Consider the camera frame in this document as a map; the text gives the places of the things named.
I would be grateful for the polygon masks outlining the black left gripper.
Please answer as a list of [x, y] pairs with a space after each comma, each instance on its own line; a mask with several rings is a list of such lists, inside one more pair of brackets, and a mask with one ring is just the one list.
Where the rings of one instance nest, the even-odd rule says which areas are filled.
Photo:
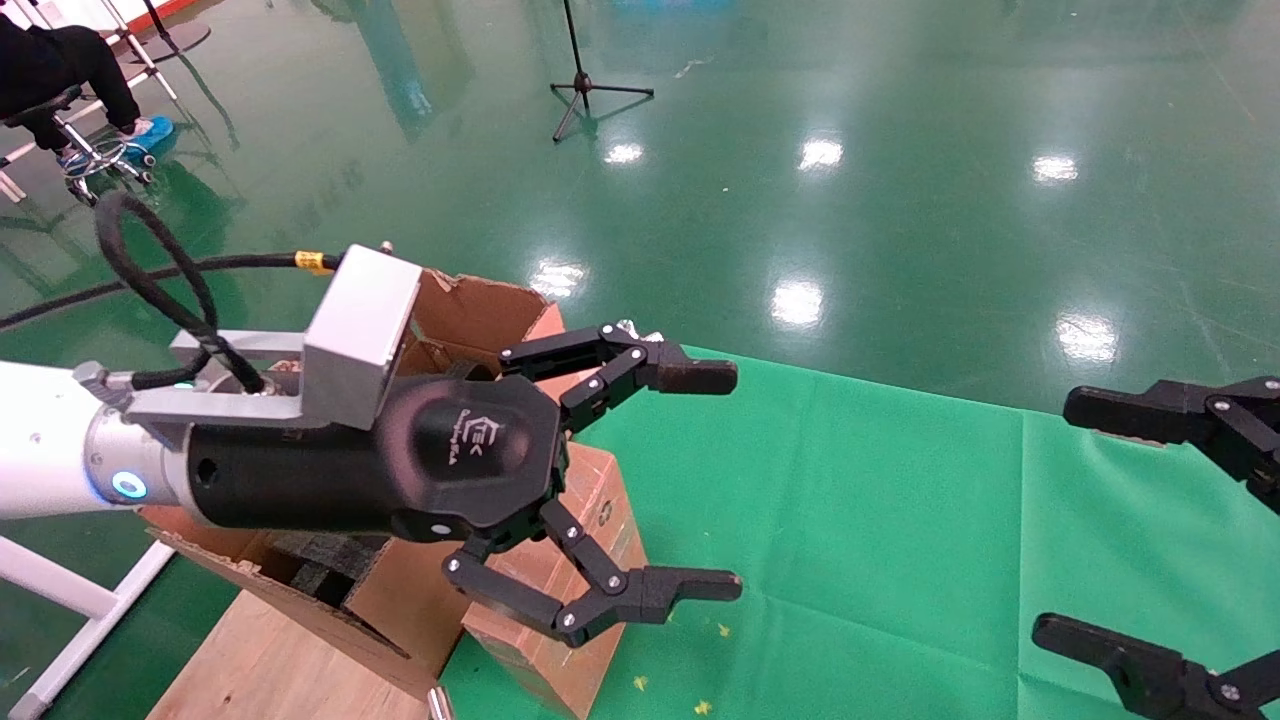
[[[664, 624], [684, 600], [741, 597], [742, 580], [732, 571], [621, 569], [553, 500], [564, 488], [568, 434], [640, 389], [731, 395], [736, 363], [695, 359], [682, 345], [644, 340], [613, 323], [509, 346], [499, 351], [499, 364], [504, 377], [495, 380], [394, 380], [366, 430], [337, 423], [195, 425], [186, 447], [186, 511], [228, 529], [394, 536], [417, 543], [474, 536], [443, 562], [451, 584], [570, 648], [620, 624]], [[586, 377], [559, 398], [536, 384], [580, 373]], [[535, 528], [588, 583], [568, 603], [489, 568], [497, 546], [476, 537], [520, 543], [534, 533], [538, 510]]]

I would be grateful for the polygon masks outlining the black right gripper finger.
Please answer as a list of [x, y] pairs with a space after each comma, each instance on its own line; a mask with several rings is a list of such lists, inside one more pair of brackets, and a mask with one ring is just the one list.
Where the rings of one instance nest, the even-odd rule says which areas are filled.
[[1279, 510], [1276, 377], [1221, 387], [1158, 380], [1138, 395], [1080, 386], [1068, 395], [1062, 416], [1111, 436], [1190, 445], [1263, 506]]
[[1032, 641], [1101, 670], [1123, 707], [1144, 719], [1263, 719], [1279, 697], [1276, 650], [1212, 673], [1175, 650], [1056, 612], [1034, 620]]

